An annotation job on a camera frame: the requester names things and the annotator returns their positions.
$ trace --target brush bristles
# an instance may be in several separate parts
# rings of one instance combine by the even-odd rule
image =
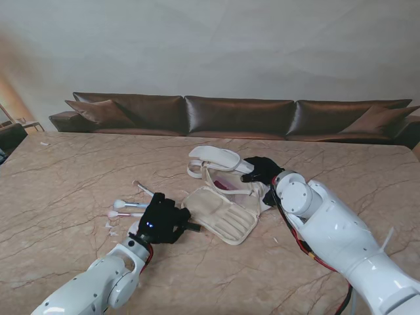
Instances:
[[[115,218],[118,217],[118,212],[114,211],[114,210],[109,210],[108,211],[108,218]]]
[[[124,208],[124,207],[125,207],[125,201],[124,200],[117,199],[117,200],[114,201],[114,208],[115,209]]]

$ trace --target marble table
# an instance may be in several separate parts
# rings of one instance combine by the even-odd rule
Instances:
[[[0,313],[30,314],[120,242],[134,219],[106,228],[114,200],[150,199],[133,180],[179,202],[201,186],[186,165],[189,151],[206,144],[267,156],[326,183],[379,243],[395,227],[387,253],[420,279],[420,163],[405,147],[37,133],[0,167]],[[276,210],[239,246],[187,231],[154,248],[141,287],[109,314],[333,314],[347,292],[339,274],[300,252]],[[369,314],[360,299],[357,314]]]

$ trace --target makeup brush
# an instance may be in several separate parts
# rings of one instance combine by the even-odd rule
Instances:
[[[124,208],[124,207],[134,207],[134,208],[147,208],[148,203],[137,203],[137,202],[126,202],[121,199],[114,201],[114,209]]]
[[[142,217],[143,213],[128,213],[128,212],[118,212],[115,210],[108,211],[108,218],[115,218],[115,217]]]
[[[139,187],[141,190],[143,190],[145,193],[147,193],[149,196],[154,195],[153,192],[151,192],[149,189],[147,189],[146,187],[144,187],[143,185],[141,185],[141,183],[138,180],[134,180],[133,181],[133,185]]]

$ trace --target black cable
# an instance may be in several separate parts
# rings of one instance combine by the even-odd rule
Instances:
[[[347,305],[349,304],[349,302],[352,298],[352,292],[353,292],[353,287],[349,284],[346,298],[344,299],[344,301],[341,303],[340,307],[335,312],[335,315],[341,315],[343,313],[343,310],[346,309]]]

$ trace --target red cable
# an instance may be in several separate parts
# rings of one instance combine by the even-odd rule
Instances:
[[[146,262],[144,263],[144,266],[143,266],[143,268],[142,268],[142,270],[140,271],[140,273],[142,273],[143,272],[143,270],[147,267],[147,265],[150,263],[150,261],[152,260],[152,257],[153,257],[153,247],[152,247],[152,245],[150,245],[149,244],[149,257],[147,257],[147,259],[146,259]]]

